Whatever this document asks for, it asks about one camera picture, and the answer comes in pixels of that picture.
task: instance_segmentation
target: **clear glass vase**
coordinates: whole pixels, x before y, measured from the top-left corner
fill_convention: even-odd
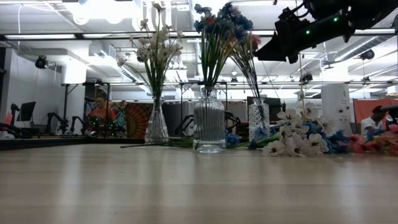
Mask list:
[[[145,144],[155,144],[169,141],[166,121],[162,111],[161,98],[154,99],[154,108],[148,121],[145,133]]]
[[[219,153],[225,147],[224,105],[216,97],[215,88],[205,88],[193,109],[193,150]]]
[[[260,141],[269,136],[269,106],[264,98],[254,98],[249,106],[249,140]]]

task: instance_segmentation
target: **white wall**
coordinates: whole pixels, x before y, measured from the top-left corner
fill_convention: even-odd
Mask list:
[[[36,101],[33,113],[35,124],[47,123],[43,117],[49,112],[61,113],[59,104],[63,102],[63,88],[61,87],[61,74],[54,70],[40,70],[34,62],[17,56],[16,51],[7,49],[7,73],[4,77],[3,93],[1,100],[0,119],[4,122],[6,114],[11,112],[11,104],[18,107],[21,104]],[[15,122],[16,126],[29,127],[29,122]]]

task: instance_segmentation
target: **cable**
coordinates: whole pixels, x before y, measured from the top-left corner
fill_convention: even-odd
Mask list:
[[[264,65],[264,62],[262,62],[262,66],[263,66],[263,67],[264,67],[264,69],[266,70],[266,74],[267,74],[267,76],[268,76],[269,82],[271,82],[271,86],[272,86],[272,88],[273,88],[273,89],[274,89],[274,91],[275,91],[276,97],[278,97],[278,99],[280,99],[280,98],[279,98],[279,95],[278,95],[278,92],[276,91],[276,89],[275,89],[275,87],[274,87],[274,84],[272,83],[271,77],[270,77],[270,76],[269,76],[269,74],[268,74],[268,71],[267,71],[266,65]]]
[[[37,69],[35,86],[34,86],[34,88],[33,88],[33,101],[35,101],[36,88],[37,88],[37,79],[38,79],[38,77],[39,77],[39,69]]]

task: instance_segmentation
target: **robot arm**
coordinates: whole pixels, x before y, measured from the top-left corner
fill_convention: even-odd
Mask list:
[[[298,16],[301,7],[308,11]],[[295,9],[283,10],[275,22],[277,32],[255,56],[281,62],[288,57],[290,63],[295,63],[301,50],[338,36],[348,42],[356,29],[370,29],[397,7],[396,0],[303,0]],[[300,20],[307,14],[315,21]]]

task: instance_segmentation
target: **spotlight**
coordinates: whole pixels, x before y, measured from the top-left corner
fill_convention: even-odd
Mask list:
[[[359,58],[362,59],[362,60],[365,60],[365,59],[371,60],[371,59],[374,58],[374,51],[373,50],[368,50],[367,52],[363,52],[359,56]]]
[[[35,63],[36,68],[46,69],[49,67],[49,62],[47,61],[47,56],[39,56]]]
[[[233,77],[233,78],[231,79],[231,82],[238,82],[238,79],[237,79],[236,77]]]
[[[312,74],[311,73],[306,73],[303,75],[303,77],[301,78],[302,82],[310,82],[313,80]]]

